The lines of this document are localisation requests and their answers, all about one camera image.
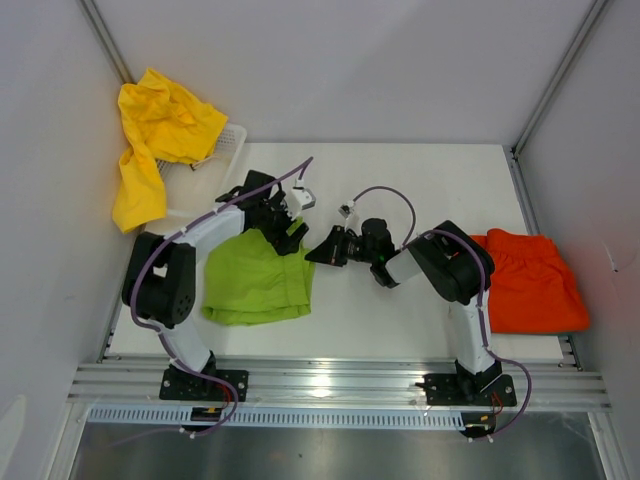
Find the lime green shorts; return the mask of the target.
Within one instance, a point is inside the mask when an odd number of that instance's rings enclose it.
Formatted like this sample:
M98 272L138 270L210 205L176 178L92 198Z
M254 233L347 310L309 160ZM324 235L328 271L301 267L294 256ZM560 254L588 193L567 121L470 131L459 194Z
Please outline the lime green shorts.
M202 316L226 326L253 326L311 313L315 265L309 249L278 255L251 229L211 251L204 264Z

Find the orange shorts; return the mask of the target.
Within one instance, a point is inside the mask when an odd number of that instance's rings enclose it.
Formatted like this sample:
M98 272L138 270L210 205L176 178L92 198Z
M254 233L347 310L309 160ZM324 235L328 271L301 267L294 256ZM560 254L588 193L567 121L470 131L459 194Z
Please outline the orange shorts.
M589 328L575 276L551 239L497 228L472 239L495 264L488 306L492 332L553 335Z

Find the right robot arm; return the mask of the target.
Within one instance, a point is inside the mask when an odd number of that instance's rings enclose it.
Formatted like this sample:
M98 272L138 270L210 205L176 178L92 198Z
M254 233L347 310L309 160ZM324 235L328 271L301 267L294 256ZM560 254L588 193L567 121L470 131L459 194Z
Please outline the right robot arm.
M383 219L365 220L359 234L336 225L305 259L333 267L343 267L349 261L366 263L376 282L389 289L425 276L451 305L457 336L458 395L475 404L491 394L502 367L488 352L488 316L482 309L495 264L456 224L447 220L402 248L395 247Z

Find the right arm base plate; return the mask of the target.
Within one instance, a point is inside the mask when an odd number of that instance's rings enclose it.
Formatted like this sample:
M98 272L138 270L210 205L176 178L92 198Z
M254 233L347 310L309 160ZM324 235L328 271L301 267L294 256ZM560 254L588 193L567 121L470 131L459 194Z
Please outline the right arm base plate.
M482 383L457 374L426 374L414 385L421 389L430 406L506 406L515 407L517 397L513 379L500 374Z

